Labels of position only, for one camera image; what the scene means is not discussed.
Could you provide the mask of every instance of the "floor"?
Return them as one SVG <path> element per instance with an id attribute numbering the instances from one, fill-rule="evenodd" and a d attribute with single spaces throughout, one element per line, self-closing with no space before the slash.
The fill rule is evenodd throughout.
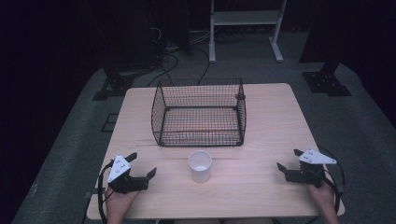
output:
<path id="1" fill-rule="evenodd" d="M 343 165 L 347 192 L 341 223 L 392 223 L 396 214 L 396 130 L 361 85 L 357 74 L 340 65 L 335 75 L 351 96 L 312 93 L 302 72 L 318 71 L 322 63 L 298 63 L 307 32 L 281 32 L 284 62 L 277 63 L 268 37 L 271 33 L 240 35 L 232 44 L 217 44 L 216 63 L 209 64 L 207 44 L 194 45 L 163 57 L 171 78 L 241 77 L 244 83 L 288 83 L 319 146 L 329 149 Z M 133 88 L 155 87 L 163 72 L 138 77 Z M 78 97 L 73 110 L 43 164 L 13 223 L 100 223 L 85 211 L 111 133 L 102 132 L 109 114 L 118 113 L 122 97 L 93 101 L 106 80 L 98 70 Z M 336 179 L 339 171 L 329 167 Z M 309 217 L 278 217 L 283 224 L 305 223 Z M 154 223 L 129 220 L 128 223 Z"/>

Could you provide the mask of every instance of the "metal mesh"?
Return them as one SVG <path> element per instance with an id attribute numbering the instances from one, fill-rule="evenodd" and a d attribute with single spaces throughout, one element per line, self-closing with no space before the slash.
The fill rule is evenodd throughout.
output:
<path id="1" fill-rule="evenodd" d="M 241 146 L 246 129 L 242 80 L 161 80 L 151 127 L 164 147 Z"/>

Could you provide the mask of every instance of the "person's hand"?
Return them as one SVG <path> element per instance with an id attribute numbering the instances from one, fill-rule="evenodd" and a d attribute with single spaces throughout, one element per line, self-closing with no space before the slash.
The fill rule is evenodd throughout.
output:
<path id="1" fill-rule="evenodd" d="M 125 214 L 128 212 L 132 202 L 139 192 L 140 191 L 132 191 L 123 194 L 113 192 L 113 189 L 108 187 L 105 193 L 107 224 L 121 224 Z"/>
<path id="2" fill-rule="evenodd" d="M 338 224 L 338 217 L 334 209 L 334 192 L 325 182 L 320 183 L 320 188 L 308 185 L 309 194 L 314 204 L 317 206 L 320 215 L 326 224 Z"/>

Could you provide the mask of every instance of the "white plastic cup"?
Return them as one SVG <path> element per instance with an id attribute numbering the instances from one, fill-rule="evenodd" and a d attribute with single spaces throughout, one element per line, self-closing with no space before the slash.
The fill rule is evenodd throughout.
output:
<path id="1" fill-rule="evenodd" d="M 211 165 L 212 157 L 206 151 L 197 150 L 189 156 L 191 176 L 195 182 L 204 183 L 210 178 Z"/>

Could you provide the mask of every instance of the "dark background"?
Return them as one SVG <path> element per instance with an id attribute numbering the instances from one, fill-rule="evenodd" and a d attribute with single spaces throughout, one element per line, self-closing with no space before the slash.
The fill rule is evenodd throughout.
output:
<path id="1" fill-rule="evenodd" d="M 163 11 L 162 16 L 167 21 L 172 20 L 169 14 L 188 16 L 185 22 L 191 29 L 207 28 L 209 1 L 187 3 L 169 1 L 163 6 L 166 10 L 187 10 Z M 0 222 L 7 223 L 25 198 L 84 85 L 102 65 L 95 55 L 98 49 L 91 43 L 95 34 L 87 27 L 89 17 L 83 1 L 7 0 L 0 4 Z M 217 9 L 227 6 L 227 0 L 217 1 Z M 278 6 L 275 0 L 249 0 L 239 1 L 235 9 Z M 323 62 L 329 55 L 336 55 L 360 76 L 393 124 L 394 9 L 391 0 L 323 0 L 320 5 L 318 1 L 289 0 L 282 24 L 283 31 L 291 32 L 311 27 L 301 62 Z M 171 30 L 167 27 L 166 35 L 177 38 Z"/>

